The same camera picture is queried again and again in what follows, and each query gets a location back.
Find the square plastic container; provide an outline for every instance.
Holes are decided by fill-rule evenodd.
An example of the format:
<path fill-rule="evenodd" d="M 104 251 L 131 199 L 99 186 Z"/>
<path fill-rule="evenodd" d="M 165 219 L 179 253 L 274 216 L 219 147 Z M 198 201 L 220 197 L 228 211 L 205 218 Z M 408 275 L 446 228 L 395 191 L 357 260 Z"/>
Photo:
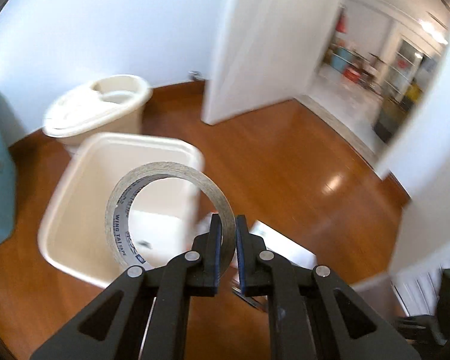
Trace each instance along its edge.
<path fill-rule="evenodd" d="M 203 169 L 200 151 L 178 139 L 100 133 L 85 140 L 43 216 L 38 232 L 42 256 L 80 280 L 108 286 L 122 272 L 104 232 L 108 198 L 126 173 L 155 161 Z M 147 247 L 140 253 L 153 266 L 164 265 L 190 248 L 198 197 L 199 190 L 192 183 L 168 178 L 154 181 L 135 198 L 129 217 L 130 234 L 134 241 L 147 240 Z"/>

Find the roll of tape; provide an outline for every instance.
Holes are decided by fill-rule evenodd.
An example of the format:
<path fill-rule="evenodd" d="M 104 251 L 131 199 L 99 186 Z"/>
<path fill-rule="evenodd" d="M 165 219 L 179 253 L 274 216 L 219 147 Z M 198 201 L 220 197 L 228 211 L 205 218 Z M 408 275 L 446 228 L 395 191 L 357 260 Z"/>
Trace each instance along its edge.
<path fill-rule="evenodd" d="M 175 162 L 152 162 L 128 172 L 121 178 L 108 199 L 105 211 L 107 243 L 115 260 L 123 269 L 141 265 L 153 267 L 137 252 L 128 232 L 128 213 L 133 200 L 152 181 L 179 178 L 202 190 L 215 206 L 222 222 L 220 275 L 227 270 L 235 253 L 235 216 L 223 192 L 203 173 Z"/>

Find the white wall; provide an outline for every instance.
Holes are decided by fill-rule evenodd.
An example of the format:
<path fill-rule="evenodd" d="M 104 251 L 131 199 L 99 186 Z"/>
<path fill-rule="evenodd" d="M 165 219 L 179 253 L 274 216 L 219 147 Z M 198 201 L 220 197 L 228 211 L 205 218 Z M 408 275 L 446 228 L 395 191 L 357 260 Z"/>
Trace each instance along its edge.
<path fill-rule="evenodd" d="M 368 53 L 379 56 L 390 34 L 392 18 L 353 0 L 345 0 L 343 5 L 346 6 L 347 33 L 339 37 L 353 42 L 356 51 L 367 59 Z"/>
<path fill-rule="evenodd" d="M 450 259 L 450 158 L 403 211 L 389 269 L 395 273 L 432 253 L 435 261 Z"/>
<path fill-rule="evenodd" d="M 412 198 L 450 157 L 450 42 L 437 70 L 422 102 L 375 167 L 382 178 L 391 171 Z"/>
<path fill-rule="evenodd" d="M 209 74 L 222 0 L 10 0 L 0 13 L 0 92 L 11 144 L 84 81 L 136 74 L 152 86 Z"/>

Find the ceiling light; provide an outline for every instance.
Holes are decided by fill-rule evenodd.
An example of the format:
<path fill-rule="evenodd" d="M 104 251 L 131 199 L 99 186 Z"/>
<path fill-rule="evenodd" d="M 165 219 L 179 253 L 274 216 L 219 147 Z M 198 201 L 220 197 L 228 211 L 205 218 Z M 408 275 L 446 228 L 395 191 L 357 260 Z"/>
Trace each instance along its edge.
<path fill-rule="evenodd" d="M 440 31 L 435 30 L 435 27 L 433 27 L 433 24 L 429 21 L 424 21 L 420 19 L 418 21 L 420 25 L 422 26 L 423 30 L 427 33 L 429 33 L 433 39 L 435 39 L 438 43 L 447 45 L 447 40 L 443 37 L 443 34 Z"/>
<path fill-rule="evenodd" d="M 441 44 L 448 44 L 448 42 L 447 42 L 447 40 L 443 37 L 443 35 L 440 33 L 440 32 L 438 32 L 438 31 L 435 31 L 434 33 L 432 33 L 432 37 L 433 37 L 433 39 L 435 39 L 438 43 L 441 43 Z"/>

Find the storage container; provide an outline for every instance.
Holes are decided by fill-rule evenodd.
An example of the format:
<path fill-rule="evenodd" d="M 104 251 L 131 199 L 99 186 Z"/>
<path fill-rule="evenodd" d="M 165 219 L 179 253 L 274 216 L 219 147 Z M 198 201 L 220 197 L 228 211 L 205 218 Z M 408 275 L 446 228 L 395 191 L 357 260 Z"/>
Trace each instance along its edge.
<path fill-rule="evenodd" d="M 55 100 L 43 117 L 43 132 L 73 155 L 97 132 L 140 134 L 150 84 L 138 76 L 119 74 L 80 85 Z"/>
<path fill-rule="evenodd" d="M 99 287 L 120 275 L 104 233 L 108 198 L 129 171 L 155 161 L 173 161 L 199 171 L 203 156 L 178 139 L 100 133 L 73 156 L 48 204 L 38 245 L 54 267 Z M 130 236 L 154 267 L 165 265 L 191 247 L 199 190 L 188 181 L 157 180 L 135 198 Z"/>

